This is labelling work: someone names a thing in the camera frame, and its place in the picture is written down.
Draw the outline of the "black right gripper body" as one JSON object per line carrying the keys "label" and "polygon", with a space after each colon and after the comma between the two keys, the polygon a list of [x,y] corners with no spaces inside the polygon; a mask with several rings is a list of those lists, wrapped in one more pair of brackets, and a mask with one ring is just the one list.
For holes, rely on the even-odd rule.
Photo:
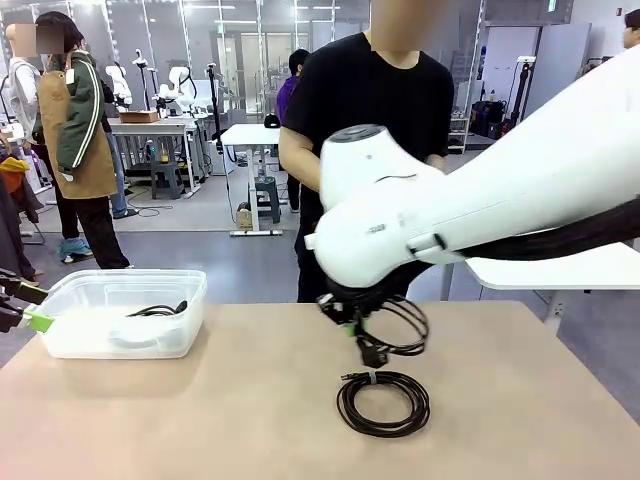
{"label": "black right gripper body", "polygon": [[380,294],[374,290],[338,287],[317,298],[320,311],[336,325],[361,322],[380,308]]}

